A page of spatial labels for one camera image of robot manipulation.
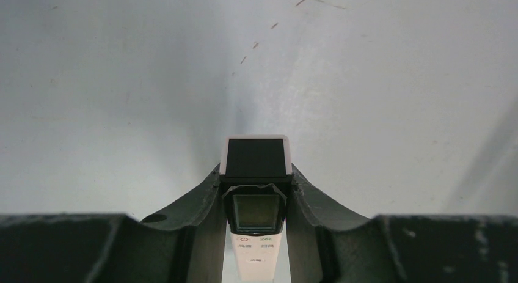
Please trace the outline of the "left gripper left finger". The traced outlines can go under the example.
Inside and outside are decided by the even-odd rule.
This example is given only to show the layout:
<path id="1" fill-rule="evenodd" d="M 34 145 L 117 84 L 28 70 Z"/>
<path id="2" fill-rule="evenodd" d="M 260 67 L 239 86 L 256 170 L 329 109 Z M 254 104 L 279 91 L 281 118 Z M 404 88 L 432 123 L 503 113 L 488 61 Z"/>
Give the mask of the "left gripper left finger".
<path id="1" fill-rule="evenodd" d="M 1 216 L 2 282 L 220 282 L 226 220 L 214 169 L 141 221 L 125 214 Z"/>

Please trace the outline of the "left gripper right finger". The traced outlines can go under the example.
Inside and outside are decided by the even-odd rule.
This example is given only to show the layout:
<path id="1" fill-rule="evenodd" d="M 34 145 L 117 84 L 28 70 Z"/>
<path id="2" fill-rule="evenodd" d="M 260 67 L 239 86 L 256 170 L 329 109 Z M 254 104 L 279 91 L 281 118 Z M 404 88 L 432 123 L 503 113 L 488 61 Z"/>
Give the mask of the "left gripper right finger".
<path id="1" fill-rule="evenodd" d="M 293 169 L 293 282 L 516 282 L 517 218 L 360 215 Z"/>

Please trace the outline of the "white remote control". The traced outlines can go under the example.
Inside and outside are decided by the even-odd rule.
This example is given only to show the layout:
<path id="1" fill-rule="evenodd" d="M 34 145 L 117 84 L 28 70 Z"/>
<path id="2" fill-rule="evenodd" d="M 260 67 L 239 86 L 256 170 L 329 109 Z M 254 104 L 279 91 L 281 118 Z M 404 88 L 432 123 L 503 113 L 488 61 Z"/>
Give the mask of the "white remote control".
<path id="1" fill-rule="evenodd" d="M 287 136 L 225 140 L 219 182 L 240 280 L 273 281 L 292 179 Z"/>

